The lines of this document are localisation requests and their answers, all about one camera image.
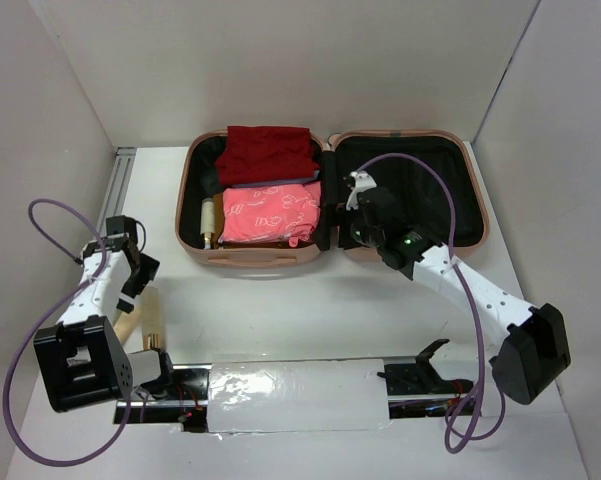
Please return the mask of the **coral pink patterned garment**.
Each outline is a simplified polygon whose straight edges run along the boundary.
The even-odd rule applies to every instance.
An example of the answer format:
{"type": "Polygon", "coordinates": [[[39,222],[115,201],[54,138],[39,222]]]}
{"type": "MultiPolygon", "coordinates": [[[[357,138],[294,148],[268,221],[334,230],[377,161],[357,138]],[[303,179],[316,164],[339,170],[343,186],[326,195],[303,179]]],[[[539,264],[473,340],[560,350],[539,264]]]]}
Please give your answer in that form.
{"type": "Polygon", "coordinates": [[[321,186],[229,188],[223,193],[222,243],[309,242],[320,219],[321,186]]]}

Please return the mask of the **grey blue garment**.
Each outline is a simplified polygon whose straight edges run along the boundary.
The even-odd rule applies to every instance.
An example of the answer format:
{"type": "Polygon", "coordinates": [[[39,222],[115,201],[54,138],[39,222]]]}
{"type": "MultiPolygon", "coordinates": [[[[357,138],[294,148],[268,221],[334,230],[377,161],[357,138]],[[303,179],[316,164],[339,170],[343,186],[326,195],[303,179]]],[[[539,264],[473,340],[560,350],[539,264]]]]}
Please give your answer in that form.
{"type": "Polygon", "coordinates": [[[291,185],[291,184],[307,184],[307,183],[316,181],[318,179],[319,174],[320,174],[320,171],[315,170],[308,177],[298,177],[298,178],[290,178],[290,179],[277,179],[277,180],[267,180],[267,181],[261,181],[261,182],[234,184],[234,185],[232,185],[232,188],[262,188],[262,187],[272,187],[272,186],[291,185]]]}

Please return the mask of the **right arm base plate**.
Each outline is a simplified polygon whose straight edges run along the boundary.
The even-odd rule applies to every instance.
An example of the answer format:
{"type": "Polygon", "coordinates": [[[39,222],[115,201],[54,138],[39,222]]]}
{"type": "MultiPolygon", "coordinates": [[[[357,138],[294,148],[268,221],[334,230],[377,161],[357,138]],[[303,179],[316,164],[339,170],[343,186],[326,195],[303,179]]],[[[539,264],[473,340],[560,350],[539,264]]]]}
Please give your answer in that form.
{"type": "Polygon", "coordinates": [[[436,339],[414,357],[384,360],[376,376],[385,383],[391,420],[444,417],[474,387],[467,374],[443,373],[433,365],[449,344],[448,339],[436,339]]]}

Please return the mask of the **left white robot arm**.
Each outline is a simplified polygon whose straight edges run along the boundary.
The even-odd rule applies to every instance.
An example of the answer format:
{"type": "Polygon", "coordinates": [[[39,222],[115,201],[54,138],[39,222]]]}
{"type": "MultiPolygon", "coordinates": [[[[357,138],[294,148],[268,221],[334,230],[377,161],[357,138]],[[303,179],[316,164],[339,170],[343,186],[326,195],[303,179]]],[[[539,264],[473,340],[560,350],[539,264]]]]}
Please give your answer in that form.
{"type": "Polygon", "coordinates": [[[114,316],[131,314],[154,280],[160,262],[140,251],[139,222],[106,220],[104,244],[82,252],[87,286],[70,300],[52,327],[41,328],[34,350],[52,409],[67,412],[131,397],[134,389],[156,399],[176,390],[177,374],[162,348],[126,353],[114,331],[114,316]]]}

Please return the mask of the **dark red garment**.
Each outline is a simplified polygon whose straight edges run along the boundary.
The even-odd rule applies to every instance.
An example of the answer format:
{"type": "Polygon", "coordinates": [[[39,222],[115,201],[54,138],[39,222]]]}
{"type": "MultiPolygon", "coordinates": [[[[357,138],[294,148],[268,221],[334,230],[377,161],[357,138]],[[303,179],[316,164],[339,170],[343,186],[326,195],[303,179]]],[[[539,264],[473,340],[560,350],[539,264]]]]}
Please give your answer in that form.
{"type": "Polygon", "coordinates": [[[234,184],[308,177],[319,165],[307,128],[229,126],[226,148],[215,162],[219,183],[234,184]]]}

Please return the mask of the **gold cosmetic bottles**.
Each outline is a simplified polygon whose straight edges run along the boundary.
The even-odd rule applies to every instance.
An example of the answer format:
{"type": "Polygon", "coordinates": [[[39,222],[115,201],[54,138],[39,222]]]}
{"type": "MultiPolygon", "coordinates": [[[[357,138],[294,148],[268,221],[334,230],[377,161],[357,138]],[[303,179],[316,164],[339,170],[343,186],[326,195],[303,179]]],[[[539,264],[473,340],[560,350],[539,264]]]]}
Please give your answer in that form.
{"type": "Polygon", "coordinates": [[[201,204],[200,235],[204,242],[204,249],[210,250],[216,233],[215,204],[212,198],[206,198],[201,204]]]}

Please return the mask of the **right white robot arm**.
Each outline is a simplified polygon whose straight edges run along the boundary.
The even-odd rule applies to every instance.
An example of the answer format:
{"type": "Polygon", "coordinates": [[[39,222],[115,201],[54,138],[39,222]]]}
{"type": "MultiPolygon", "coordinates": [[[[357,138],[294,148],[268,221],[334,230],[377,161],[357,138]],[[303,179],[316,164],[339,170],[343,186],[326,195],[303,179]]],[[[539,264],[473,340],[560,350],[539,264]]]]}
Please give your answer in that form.
{"type": "Polygon", "coordinates": [[[489,365],[505,396],[529,405],[571,364],[564,318],[555,306],[534,306],[473,270],[433,233],[409,224],[395,196],[369,173],[352,171],[345,182],[353,240],[376,250],[389,268],[478,315],[482,334],[497,347],[489,365]]]}

